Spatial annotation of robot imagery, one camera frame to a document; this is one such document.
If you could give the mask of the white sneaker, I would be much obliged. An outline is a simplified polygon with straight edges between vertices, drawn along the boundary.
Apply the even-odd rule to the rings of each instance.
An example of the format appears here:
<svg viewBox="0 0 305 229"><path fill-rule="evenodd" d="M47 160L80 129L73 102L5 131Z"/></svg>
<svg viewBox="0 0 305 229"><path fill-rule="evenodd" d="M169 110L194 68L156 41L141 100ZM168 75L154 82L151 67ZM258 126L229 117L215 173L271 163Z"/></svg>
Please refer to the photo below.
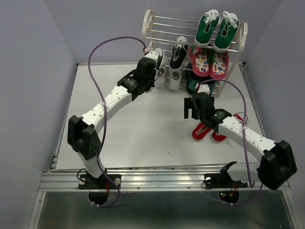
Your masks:
<svg viewBox="0 0 305 229"><path fill-rule="evenodd" d="M162 88L165 86L165 83L166 83L166 72L167 72L167 67L162 67L158 73L157 73L157 78L154 82L154 86L156 88Z"/></svg>
<svg viewBox="0 0 305 229"><path fill-rule="evenodd" d="M184 70L179 71L171 71L170 79L169 79L169 89L172 91L178 91L181 87L182 77L184 74Z"/></svg>

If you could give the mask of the black canvas sneaker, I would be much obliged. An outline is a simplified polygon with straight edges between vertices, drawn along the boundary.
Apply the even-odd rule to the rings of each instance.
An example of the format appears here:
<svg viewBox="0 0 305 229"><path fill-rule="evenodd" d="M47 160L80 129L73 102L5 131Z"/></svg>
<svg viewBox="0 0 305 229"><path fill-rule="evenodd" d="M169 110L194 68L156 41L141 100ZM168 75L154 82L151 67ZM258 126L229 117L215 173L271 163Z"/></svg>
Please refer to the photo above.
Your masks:
<svg viewBox="0 0 305 229"><path fill-rule="evenodd" d="M149 92L151 92L152 90L153 90L153 88L155 87L154 86L154 82L155 82L155 80L156 80L156 78L157 78L157 73L158 73L158 71L162 68L162 67L164 67L165 65L166 65L166 58L165 58L165 53L164 53L164 50L162 49L162 48L155 48L155 49L152 49L152 50L155 50L156 52L159 52L159 58L158 58L158 62L157 63L155 63L155 70L154 70L154 74L155 74L155 76L153 77L153 82L152 82L152 86L149 86L148 87L148 90L146 91L146 93L149 93Z"/></svg>
<svg viewBox="0 0 305 229"><path fill-rule="evenodd" d="M173 72L181 70L183 62L188 52L188 39L184 36L180 36L173 44L173 52L170 60L170 69Z"/></svg>

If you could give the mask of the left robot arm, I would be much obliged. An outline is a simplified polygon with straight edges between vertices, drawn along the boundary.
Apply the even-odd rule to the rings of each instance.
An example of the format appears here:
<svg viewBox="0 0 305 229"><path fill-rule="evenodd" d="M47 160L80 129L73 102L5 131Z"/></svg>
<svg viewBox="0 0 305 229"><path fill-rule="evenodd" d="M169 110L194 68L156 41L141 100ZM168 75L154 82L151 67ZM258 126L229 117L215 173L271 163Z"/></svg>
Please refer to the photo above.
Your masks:
<svg viewBox="0 0 305 229"><path fill-rule="evenodd" d="M99 104L80 117L73 115L69 119L67 142L80 156L94 187L101 188L106 183L106 169L100 160L102 142L98 134L106 130L107 122L120 109L154 87L161 62L159 53L148 52L138 61L136 69L120 79Z"/></svg>

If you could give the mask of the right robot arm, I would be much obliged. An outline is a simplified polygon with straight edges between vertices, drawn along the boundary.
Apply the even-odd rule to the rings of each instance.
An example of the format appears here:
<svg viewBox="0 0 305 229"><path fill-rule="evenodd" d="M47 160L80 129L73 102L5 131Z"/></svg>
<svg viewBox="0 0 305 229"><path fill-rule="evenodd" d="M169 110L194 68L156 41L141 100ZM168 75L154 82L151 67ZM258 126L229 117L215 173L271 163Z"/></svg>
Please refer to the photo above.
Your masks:
<svg viewBox="0 0 305 229"><path fill-rule="evenodd" d="M206 127L233 140L256 158L255 163L230 162L218 173L205 174L207 189L230 188L242 182L260 182L277 190L297 172L291 145L282 140L267 139L242 123L224 109L214 107L214 98L201 92L184 99L184 118L199 120Z"/></svg>

